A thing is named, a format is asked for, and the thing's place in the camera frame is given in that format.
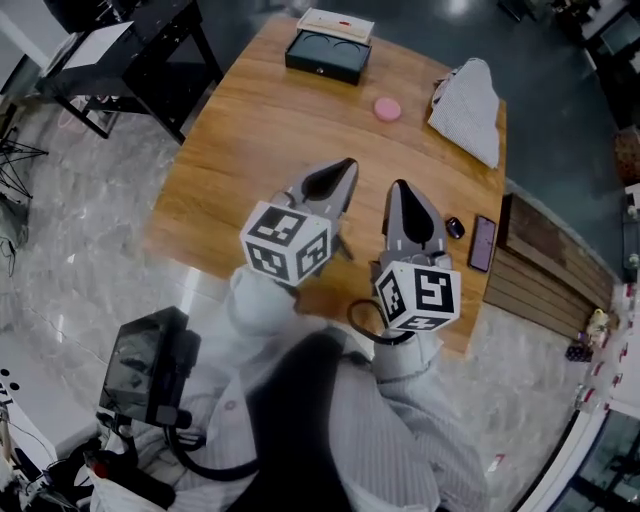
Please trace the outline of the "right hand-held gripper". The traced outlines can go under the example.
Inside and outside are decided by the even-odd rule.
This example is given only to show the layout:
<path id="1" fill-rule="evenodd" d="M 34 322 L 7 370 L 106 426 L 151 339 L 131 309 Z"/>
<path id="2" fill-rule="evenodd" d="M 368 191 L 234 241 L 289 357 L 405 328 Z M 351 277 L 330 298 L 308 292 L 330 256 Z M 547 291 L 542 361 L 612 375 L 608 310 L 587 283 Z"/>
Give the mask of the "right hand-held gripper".
<path id="1" fill-rule="evenodd" d="M 461 273 L 445 252 L 444 221 L 431 201 L 412 184 L 396 180 L 386 196 L 382 231 L 387 251 L 369 268 L 386 326 L 437 331 L 455 322 Z"/>

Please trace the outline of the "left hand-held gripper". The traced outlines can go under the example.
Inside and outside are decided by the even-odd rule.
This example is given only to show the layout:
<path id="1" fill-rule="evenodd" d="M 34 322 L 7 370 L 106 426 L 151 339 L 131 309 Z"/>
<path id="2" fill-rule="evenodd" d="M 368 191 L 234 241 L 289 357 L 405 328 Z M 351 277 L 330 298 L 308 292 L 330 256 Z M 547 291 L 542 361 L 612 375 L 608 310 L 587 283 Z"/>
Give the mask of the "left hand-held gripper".
<path id="1" fill-rule="evenodd" d="M 351 261 L 340 234 L 359 175 L 355 159 L 318 164 L 292 185 L 258 202 L 240 232 L 248 266 L 290 287 L 322 273 L 337 253 Z"/>

